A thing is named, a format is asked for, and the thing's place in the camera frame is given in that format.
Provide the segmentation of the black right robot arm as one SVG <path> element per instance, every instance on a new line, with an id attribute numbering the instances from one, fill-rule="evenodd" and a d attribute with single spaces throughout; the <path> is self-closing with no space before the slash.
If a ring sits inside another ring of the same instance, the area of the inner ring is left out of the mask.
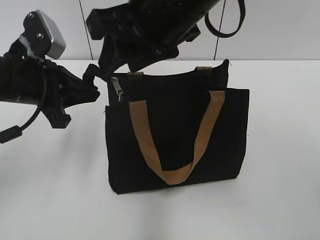
<path id="1" fill-rule="evenodd" d="M 110 76 L 128 65 L 137 72 L 174 59 L 178 46 L 200 35 L 197 26 L 216 0 L 130 0 L 109 8 L 94 8 L 85 23 L 92 40 L 103 40 L 96 73 Z"/>

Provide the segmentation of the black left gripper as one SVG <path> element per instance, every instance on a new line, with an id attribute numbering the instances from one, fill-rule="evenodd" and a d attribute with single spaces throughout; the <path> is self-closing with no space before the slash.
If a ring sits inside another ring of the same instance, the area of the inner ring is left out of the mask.
<path id="1" fill-rule="evenodd" d="M 100 92 L 93 83 L 95 77 L 108 82 L 108 77 L 92 63 L 87 66 L 82 79 L 50 60 L 45 62 L 44 73 L 46 94 L 40 109 L 53 129 L 65 129 L 71 122 L 67 108 L 94 103 L 98 99 Z"/>

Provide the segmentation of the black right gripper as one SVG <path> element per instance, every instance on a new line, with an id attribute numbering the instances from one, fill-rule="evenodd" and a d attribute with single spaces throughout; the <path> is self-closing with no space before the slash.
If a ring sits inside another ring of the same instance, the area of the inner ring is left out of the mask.
<path id="1" fill-rule="evenodd" d="M 176 58 L 177 45 L 192 42 L 201 33 L 197 21 L 189 18 L 188 4 L 187 0 L 130 0 L 110 8 L 92 9 L 86 26 L 92 40 L 104 37 L 98 60 L 101 74 L 111 75 L 126 64 L 131 72 L 138 72 L 154 63 Z M 136 48 L 129 55 L 130 34 L 157 45 Z"/>

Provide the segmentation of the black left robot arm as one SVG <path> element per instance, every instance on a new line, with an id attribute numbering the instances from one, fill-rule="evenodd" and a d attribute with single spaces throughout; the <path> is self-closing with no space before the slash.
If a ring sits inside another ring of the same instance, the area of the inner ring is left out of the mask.
<path id="1" fill-rule="evenodd" d="M 0 100 L 36 105 L 53 129 L 64 129 L 71 121 L 66 108 L 94 103 L 100 96 L 94 85 L 97 71 L 90 64 L 79 78 L 51 60 L 37 62 L 16 40 L 0 58 Z"/>

